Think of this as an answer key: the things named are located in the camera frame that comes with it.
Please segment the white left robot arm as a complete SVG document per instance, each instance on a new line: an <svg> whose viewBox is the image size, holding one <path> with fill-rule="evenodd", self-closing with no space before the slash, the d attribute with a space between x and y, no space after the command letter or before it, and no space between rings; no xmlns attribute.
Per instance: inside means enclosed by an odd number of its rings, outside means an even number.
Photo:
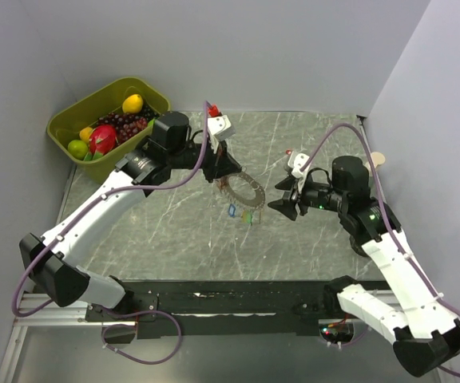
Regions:
<svg viewBox="0 0 460 383"><path fill-rule="evenodd" d="M204 173L211 183L241 171L228 153L226 139L235 128L228 116L205 114L201 141L189 137L189 118L168 112L152 131L125 154L104 183L74 213L41 236L26 235L19 243L25 276L60 307L76 301L103 306L116 321L126 319L133 302L121 282L81 267L83 258L101 235L134 205L156 190L172 190L171 173L188 169Z"/></svg>

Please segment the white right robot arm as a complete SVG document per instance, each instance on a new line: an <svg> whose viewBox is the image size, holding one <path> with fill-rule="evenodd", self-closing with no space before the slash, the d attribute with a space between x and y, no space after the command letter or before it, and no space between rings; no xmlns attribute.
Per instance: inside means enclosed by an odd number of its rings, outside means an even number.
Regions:
<svg viewBox="0 0 460 383"><path fill-rule="evenodd" d="M348 276L326 285L325 312L355 316L389 341L401 366L421 377L460 354L460 317L446 308L419 270L393 211L371 196L370 171L360 158L333 160L325 184L304 168L308 156L289 152L287 177L276 188L281 199L269 207L294 220L309 208L333 211L351 243L379 268L399 302L389 306Z"/></svg>

